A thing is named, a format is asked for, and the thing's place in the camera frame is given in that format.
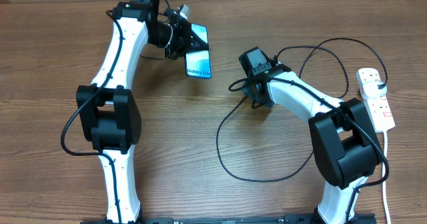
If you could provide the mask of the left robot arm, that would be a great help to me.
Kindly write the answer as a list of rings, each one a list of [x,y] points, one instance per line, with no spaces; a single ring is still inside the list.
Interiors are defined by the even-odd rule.
[[[142,223],[134,172],[135,146],[141,137],[141,115],[131,92],[144,47],[155,45],[165,58],[185,60],[189,77],[211,78],[207,28],[190,23],[190,9],[168,7],[158,17],[161,0],[121,1],[107,15],[113,35],[98,74],[76,91],[77,110],[85,139],[93,146],[105,177],[107,213],[102,223]]]

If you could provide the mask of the white power strip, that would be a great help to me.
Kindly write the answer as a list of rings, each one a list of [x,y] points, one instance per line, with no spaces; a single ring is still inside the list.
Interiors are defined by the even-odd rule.
[[[356,72],[359,90],[365,81],[382,81],[377,69],[362,68]],[[370,120],[377,133],[388,131],[395,127],[394,118],[386,95],[371,99],[363,99]]]

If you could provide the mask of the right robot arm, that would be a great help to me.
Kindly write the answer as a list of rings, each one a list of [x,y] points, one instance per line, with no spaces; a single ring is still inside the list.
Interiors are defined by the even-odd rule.
[[[304,83],[289,67],[254,47],[239,57],[242,89],[260,105],[283,105],[309,125],[312,149],[325,179],[323,197],[310,215],[285,215],[286,223],[375,223],[354,211],[359,192],[387,160],[362,101],[343,101]]]

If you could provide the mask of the blue Samsung Galaxy phone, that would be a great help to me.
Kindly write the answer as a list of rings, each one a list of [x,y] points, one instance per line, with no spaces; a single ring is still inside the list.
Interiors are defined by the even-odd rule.
[[[208,51],[192,51],[189,40],[189,49],[185,53],[185,69],[189,77],[201,79],[211,78],[211,62]]]

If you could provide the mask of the white charger plug adapter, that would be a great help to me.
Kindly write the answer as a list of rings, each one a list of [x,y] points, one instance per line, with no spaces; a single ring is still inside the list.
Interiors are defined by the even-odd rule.
[[[365,81],[360,90],[363,99],[381,97],[387,94],[387,91],[387,86],[382,81]]]

